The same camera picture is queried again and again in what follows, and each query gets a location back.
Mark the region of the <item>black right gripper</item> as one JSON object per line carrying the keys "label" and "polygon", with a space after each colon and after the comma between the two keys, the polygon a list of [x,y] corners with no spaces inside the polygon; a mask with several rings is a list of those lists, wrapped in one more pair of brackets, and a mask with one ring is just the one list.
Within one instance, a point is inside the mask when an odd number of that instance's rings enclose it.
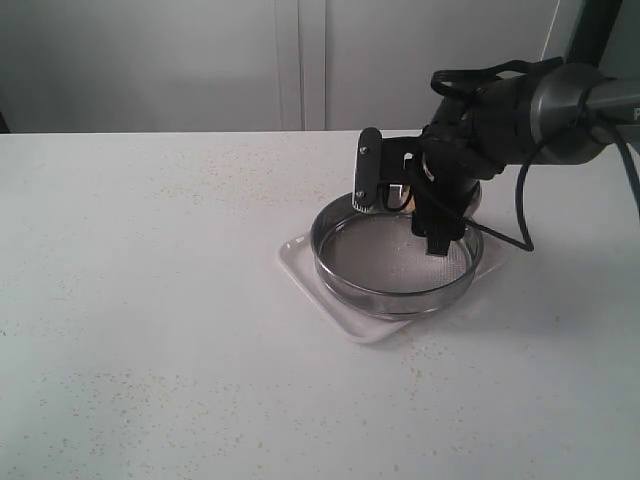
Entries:
{"label": "black right gripper", "polygon": [[[463,102],[442,101],[430,124],[418,136],[385,138],[375,127],[358,138],[352,206],[361,213],[376,208],[377,198],[388,197],[393,185],[410,187],[415,166],[432,173],[443,185],[468,179],[490,180],[504,165],[484,155],[474,136],[472,114]],[[466,225],[430,200],[415,197],[411,232],[426,239],[426,253],[446,256],[452,242],[460,240]]]}

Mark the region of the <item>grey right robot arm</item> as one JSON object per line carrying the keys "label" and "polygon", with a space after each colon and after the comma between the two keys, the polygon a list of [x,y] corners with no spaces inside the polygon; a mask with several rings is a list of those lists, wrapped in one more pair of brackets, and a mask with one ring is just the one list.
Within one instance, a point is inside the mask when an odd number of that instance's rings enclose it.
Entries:
{"label": "grey right robot arm", "polygon": [[632,190],[639,174],[639,84],[561,58],[512,60],[485,69],[440,70],[442,101],[416,136],[358,140],[352,205],[364,213],[409,212],[431,255],[445,255],[473,225],[481,185],[509,165],[524,181],[534,165],[581,165],[618,149]]}

